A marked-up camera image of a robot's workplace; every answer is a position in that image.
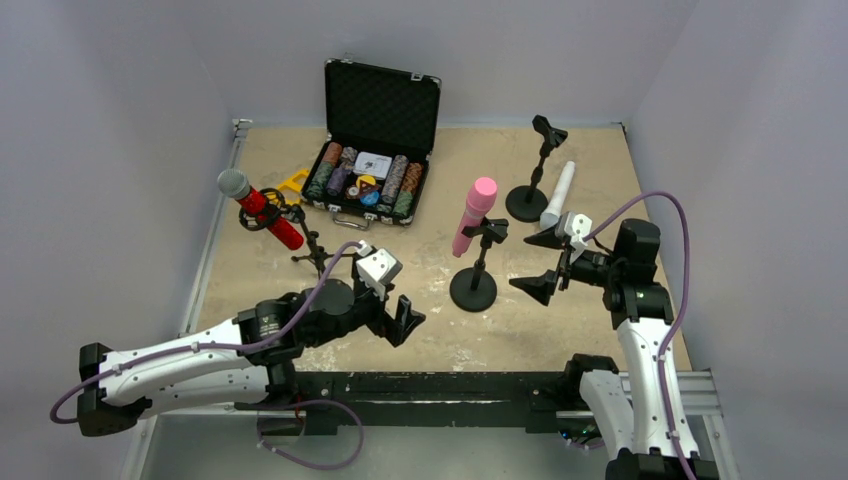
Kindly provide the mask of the white microphone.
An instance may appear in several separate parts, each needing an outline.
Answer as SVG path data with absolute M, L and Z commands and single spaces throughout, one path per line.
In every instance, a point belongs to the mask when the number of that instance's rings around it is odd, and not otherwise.
M 575 162 L 567 161 L 557 180 L 547 207 L 540 214 L 539 227 L 542 230 L 555 226 L 562 216 L 563 207 L 573 182 L 575 171 Z

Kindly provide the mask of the black round base mic stand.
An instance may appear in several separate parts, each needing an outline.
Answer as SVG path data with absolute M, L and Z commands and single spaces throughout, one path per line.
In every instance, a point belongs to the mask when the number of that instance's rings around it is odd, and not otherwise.
M 513 188 L 505 200 L 507 212 L 522 223 L 538 221 L 546 208 L 547 197 L 538 188 L 544 174 L 544 163 L 551 153 L 568 138 L 566 130 L 553 127 L 545 116 L 536 115 L 532 119 L 532 126 L 534 131 L 542 137 L 539 160 L 531 173 L 529 183 Z

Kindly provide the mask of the pink microphone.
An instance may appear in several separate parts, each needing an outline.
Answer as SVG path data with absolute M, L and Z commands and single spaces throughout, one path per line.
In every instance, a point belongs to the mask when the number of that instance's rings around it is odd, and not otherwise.
M 498 185 L 490 177 L 474 181 L 465 199 L 465 209 L 452 242 L 452 255 L 460 258 L 469 248 L 472 238 L 463 231 L 466 227 L 478 227 L 486 214 L 495 205 Z

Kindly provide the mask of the red glitter microphone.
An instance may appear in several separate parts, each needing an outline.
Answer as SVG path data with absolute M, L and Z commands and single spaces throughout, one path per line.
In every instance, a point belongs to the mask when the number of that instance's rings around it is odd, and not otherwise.
M 285 218 L 283 207 L 267 196 L 273 195 L 275 190 L 257 190 L 251 185 L 246 174 L 238 169 L 222 171 L 218 175 L 217 185 L 224 196 L 240 205 L 239 222 L 246 230 L 266 230 L 292 251 L 298 250 L 304 244 L 304 237 Z

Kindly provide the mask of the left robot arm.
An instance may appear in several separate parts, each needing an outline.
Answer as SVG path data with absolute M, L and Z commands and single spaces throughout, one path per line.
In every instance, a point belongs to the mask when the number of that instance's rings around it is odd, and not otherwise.
M 74 422 L 83 436 L 102 437 L 187 406 L 294 400 L 300 388 L 293 362 L 305 350 L 361 328 L 397 347 L 425 321 L 405 295 L 393 314 L 386 312 L 392 287 L 330 279 L 320 289 L 261 301 L 206 330 L 158 345 L 134 350 L 85 345 Z

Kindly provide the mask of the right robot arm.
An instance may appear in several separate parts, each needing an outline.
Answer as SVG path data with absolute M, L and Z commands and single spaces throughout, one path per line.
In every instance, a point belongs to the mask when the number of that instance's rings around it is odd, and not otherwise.
M 673 309 L 656 281 L 661 232 L 653 223 L 626 219 L 614 247 L 587 247 L 590 219 L 569 213 L 525 238 L 528 245 L 560 251 L 553 269 L 511 285 L 547 305 L 555 291 L 578 282 L 603 290 L 603 304 L 625 354 L 628 391 L 600 358 L 574 356 L 569 368 L 600 430 L 608 479 L 717 479 L 715 462 L 702 457 L 686 418 L 674 364 Z

